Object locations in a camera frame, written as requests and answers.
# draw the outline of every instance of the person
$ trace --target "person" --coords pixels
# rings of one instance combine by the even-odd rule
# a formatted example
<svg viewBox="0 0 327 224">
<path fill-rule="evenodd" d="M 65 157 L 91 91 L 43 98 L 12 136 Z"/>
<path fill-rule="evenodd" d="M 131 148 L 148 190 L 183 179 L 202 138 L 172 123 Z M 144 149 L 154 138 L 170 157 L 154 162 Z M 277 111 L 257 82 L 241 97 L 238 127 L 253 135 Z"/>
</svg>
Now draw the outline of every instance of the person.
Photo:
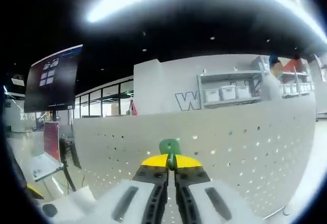
<svg viewBox="0 0 327 224">
<path fill-rule="evenodd" d="M 260 97 L 261 100 L 271 101 L 282 98 L 281 78 L 283 75 L 283 64 L 276 55 L 269 57 L 269 73 L 263 78 Z"/>
</svg>

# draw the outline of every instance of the monitor screen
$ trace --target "monitor screen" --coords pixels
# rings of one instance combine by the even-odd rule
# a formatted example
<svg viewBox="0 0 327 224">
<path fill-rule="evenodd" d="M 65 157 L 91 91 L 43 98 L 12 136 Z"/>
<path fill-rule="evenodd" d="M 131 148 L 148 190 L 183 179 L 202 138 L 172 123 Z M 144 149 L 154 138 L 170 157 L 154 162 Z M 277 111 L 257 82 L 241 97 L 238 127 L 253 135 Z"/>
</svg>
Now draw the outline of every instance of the monitor screen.
<svg viewBox="0 0 327 224">
<path fill-rule="evenodd" d="M 52 54 L 30 68 L 24 112 L 75 108 L 75 81 L 82 45 Z"/>
</svg>

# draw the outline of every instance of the glass window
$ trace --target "glass window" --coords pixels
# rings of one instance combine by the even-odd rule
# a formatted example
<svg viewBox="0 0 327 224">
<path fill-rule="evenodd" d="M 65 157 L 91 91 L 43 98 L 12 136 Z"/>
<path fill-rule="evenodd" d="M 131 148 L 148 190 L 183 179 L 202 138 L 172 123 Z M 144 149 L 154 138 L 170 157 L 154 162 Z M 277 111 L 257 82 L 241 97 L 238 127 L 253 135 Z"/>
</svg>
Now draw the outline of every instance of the glass window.
<svg viewBox="0 0 327 224">
<path fill-rule="evenodd" d="M 90 94 L 90 115 L 101 115 L 101 90 Z"/>
<path fill-rule="evenodd" d="M 103 89 L 102 112 L 104 117 L 119 115 L 118 101 L 118 85 Z"/>
<path fill-rule="evenodd" d="M 80 114 L 80 97 L 75 99 L 74 118 L 81 118 L 81 114 Z"/>
<path fill-rule="evenodd" d="M 121 83 L 121 115 L 129 115 L 129 106 L 134 97 L 133 81 Z"/>
<path fill-rule="evenodd" d="M 88 116 L 88 95 L 81 96 L 81 117 Z"/>
</svg>

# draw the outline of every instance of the black ceiling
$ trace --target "black ceiling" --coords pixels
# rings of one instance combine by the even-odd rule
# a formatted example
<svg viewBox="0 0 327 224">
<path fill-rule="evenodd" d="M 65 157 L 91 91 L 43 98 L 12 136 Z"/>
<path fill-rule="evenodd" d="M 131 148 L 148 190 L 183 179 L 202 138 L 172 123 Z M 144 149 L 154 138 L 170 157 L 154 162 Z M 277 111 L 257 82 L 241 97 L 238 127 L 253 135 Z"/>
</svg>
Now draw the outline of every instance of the black ceiling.
<svg viewBox="0 0 327 224">
<path fill-rule="evenodd" d="M 132 75 L 134 64 L 155 58 L 220 53 L 291 57 L 322 49 L 308 26 L 290 21 L 290 13 L 269 0 L 150 0 L 90 24 L 85 13 L 94 1 L 12 0 L 14 30 L 8 47 L 14 54 L 8 71 L 26 78 L 37 60 L 84 44 L 78 94 Z M 325 10 L 325 0 L 316 2 Z"/>
</svg>

